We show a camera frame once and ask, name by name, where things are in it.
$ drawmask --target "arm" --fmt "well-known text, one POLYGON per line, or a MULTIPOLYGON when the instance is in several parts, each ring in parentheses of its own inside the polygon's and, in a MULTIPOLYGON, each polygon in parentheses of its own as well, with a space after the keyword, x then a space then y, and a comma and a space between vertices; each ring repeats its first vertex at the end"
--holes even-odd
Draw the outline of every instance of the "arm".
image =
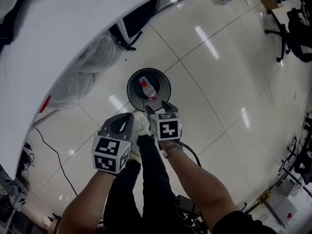
MULTIPOLYGON (((160 145, 165 149, 172 144, 172 141, 161 141, 160 145)), ((238 210, 221 181, 195 164, 183 151, 173 152, 168 161, 210 230, 221 218, 238 210)))
POLYGON ((83 191, 63 213, 59 234, 93 234, 103 215, 114 176, 97 171, 83 191))

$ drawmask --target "bottle cap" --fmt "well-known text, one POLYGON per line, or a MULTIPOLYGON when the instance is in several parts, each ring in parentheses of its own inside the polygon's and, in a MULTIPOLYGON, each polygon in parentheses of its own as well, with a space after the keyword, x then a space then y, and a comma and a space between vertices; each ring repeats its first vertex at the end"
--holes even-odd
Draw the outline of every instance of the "bottle cap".
POLYGON ((145 88, 145 87, 148 86, 148 83, 147 83, 147 81, 144 81, 144 82, 141 83, 141 85, 142 85, 143 88, 145 88))

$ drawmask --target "black pants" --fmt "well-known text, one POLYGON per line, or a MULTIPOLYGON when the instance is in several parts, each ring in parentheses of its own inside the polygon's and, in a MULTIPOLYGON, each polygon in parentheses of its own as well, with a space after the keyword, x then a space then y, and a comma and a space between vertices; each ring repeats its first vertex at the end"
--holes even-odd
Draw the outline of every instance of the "black pants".
POLYGON ((169 177, 151 136, 139 136, 143 165, 143 218, 140 216, 132 190, 141 165, 135 160, 115 178, 108 194, 103 225, 111 233, 179 233, 174 209, 175 195, 169 177))

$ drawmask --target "white table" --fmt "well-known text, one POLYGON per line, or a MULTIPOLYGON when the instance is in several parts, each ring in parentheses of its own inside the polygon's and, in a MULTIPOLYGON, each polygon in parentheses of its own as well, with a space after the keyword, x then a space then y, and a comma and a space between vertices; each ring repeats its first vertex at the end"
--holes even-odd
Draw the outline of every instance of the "white table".
POLYGON ((0 164, 14 179, 55 82, 103 32, 149 0, 26 0, 0 54, 0 164))

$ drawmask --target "black office chair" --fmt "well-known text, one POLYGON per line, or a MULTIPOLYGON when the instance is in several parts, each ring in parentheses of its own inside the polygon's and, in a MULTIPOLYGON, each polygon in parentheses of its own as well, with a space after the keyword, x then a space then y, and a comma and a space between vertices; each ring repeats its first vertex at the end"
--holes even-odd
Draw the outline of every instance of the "black office chair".
POLYGON ((275 34, 282 38, 282 53, 280 58, 276 58, 278 62, 281 62, 284 58, 284 53, 289 54, 290 51, 303 62, 312 61, 312 53, 303 53, 301 46, 312 48, 312 28, 305 25, 302 19, 299 17, 299 13, 302 10, 293 8, 287 12, 289 18, 288 30, 286 25, 281 24, 272 10, 267 11, 268 14, 272 15, 280 32, 273 30, 265 30, 265 34, 275 34))

